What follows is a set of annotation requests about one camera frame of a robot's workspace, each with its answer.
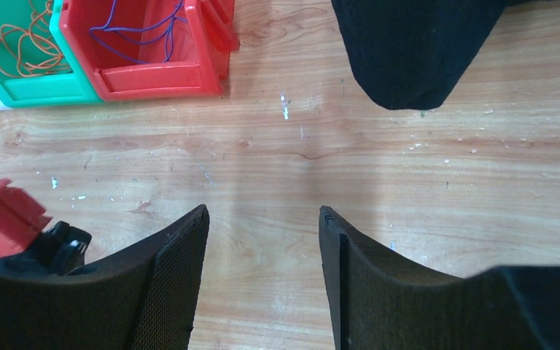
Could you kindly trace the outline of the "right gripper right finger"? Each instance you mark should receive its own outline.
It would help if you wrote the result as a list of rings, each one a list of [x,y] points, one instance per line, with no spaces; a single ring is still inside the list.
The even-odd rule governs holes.
[[[337,349],[560,349],[560,266],[461,279],[403,257],[329,206],[319,246]]]

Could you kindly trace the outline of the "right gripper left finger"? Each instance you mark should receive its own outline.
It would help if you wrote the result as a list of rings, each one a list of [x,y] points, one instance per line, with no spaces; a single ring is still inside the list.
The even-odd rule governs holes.
[[[208,232],[199,205],[66,276],[0,274],[0,349],[186,349]]]

